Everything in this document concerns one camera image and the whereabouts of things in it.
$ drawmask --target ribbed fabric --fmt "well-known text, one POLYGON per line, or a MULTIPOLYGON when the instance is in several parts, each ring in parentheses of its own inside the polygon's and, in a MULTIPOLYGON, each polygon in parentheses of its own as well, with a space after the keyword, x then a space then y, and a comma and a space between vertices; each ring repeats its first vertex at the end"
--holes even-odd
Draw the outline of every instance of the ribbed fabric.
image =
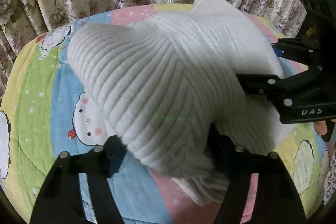
POLYGON ((225 0, 128 27, 88 24, 71 39, 68 63, 127 149, 198 204, 220 202, 228 185, 204 154, 212 122, 264 155, 293 128, 243 92, 236 74, 283 75, 264 35, 225 0))

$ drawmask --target human hand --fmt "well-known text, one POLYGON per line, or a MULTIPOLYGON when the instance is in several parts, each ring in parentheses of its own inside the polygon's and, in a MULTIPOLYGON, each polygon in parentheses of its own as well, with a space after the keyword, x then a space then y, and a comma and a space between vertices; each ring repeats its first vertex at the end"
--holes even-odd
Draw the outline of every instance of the human hand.
POLYGON ((328 129, 325 121, 314 122, 314 128, 319 137, 327 134, 328 129))

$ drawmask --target screw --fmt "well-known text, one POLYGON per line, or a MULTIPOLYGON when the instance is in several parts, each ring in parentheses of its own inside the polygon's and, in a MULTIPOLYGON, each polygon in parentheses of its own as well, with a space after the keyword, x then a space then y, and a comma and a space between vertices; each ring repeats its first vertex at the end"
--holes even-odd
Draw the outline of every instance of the screw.
POLYGON ((94 149, 93 149, 96 153, 98 152, 102 152, 104 150, 104 147, 102 147, 101 145, 97 145, 94 149))
POLYGON ((268 79, 267 83, 269 83, 270 85, 275 84, 275 80, 274 79, 268 79))
POLYGON ((67 156, 69 156, 69 153, 66 152, 66 151, 63 151, 63 152, 61 152, 58 156, 59 156, 61 159, 64 159, 64 158, 66 158, 67 156))
POLYGON ((293 104, 293 101, 291 99, 287 98, 287 99, 283 100, 283 104, 285 106, 291 106, 293 104))
POLYGON ((272 159, 277 159, 277 158, 279 157, 278 153, 276 153, 276 152, 270 152, 268 155, 269 155, 272 159))
POLYGON ((244 152, 244 147, 242 147, 242 146, 240 146, 240 145, 237 145, 237 146, 235 147, 235 150, 236 150, 236 152, 241 153, 241 152, 244 152))

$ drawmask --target colorful bedspread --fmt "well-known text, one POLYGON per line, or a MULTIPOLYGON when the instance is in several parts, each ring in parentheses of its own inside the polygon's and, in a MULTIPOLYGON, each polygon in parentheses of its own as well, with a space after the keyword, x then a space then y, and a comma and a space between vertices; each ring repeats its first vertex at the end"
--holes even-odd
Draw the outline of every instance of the colorful bedspread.
MULTIPOLYGON (((148 5, 94 15, 60 27, 28 43, 18 56, 0 112, 0 172, 2 185, 24 220, 30 215, 43 181, 62 151, 85 153, 103 144, 111 131, 82 84, 67 64, 67 47, 83 25, 100 22, 127 25, 162 11, 186 11, 191 5, 148 5)), ((247 15, 270 42, 282 35, 263 18, 247 15)), ((287 75, 305 68, 281 60, 287 75)), ((300 124, 276 149, 312 214, 324 196, 329 170, 327 145, 311 124, 300 124)), ((253 176, 245 217, 251 216, 257 176, 253 176)), ((86 176, 81 175, 82 200, 88 220, 95 221, 86 176)), ((154 173, 127 153, 122 167, 109 179, 111 192, 125 223, 211 224, 220 204, 198 207, 169 178, 154 173)))

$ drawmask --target cartoon sheep print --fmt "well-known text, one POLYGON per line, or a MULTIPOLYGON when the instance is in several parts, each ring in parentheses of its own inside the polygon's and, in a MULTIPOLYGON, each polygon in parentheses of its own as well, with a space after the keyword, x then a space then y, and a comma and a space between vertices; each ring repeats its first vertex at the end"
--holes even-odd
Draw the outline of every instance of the cartoon sheep print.
POLYGON ((84 92, 80 95, 73 113, 73 127, 68 137, 78 139, 85 145, 103 145, 108 137, 115 135, 103 118, 93 100, 84 92))
POLYGON ((312 146, 307 140, 303 140, 294 159, 293 181, 299 195, 302 195, 309 187, 313 163, 314 154, 312 146))
POLYGON ((48 55, 49 51, 51 51, 53 48, 61 44, 67 37, 70 36, 72 32, 73 32, 73 26, 65 25, 59 27, 50 34, 47 34, 43 38, 43 41, 40 46, 41 56, 39 60, 44 59, 48 55))
POLYGON ((6 114, 0 111, 0 174, 3 179, 7 177, 8 167, 11 163, 11 159, 9 158, 10 133, 11 124, 6 114))

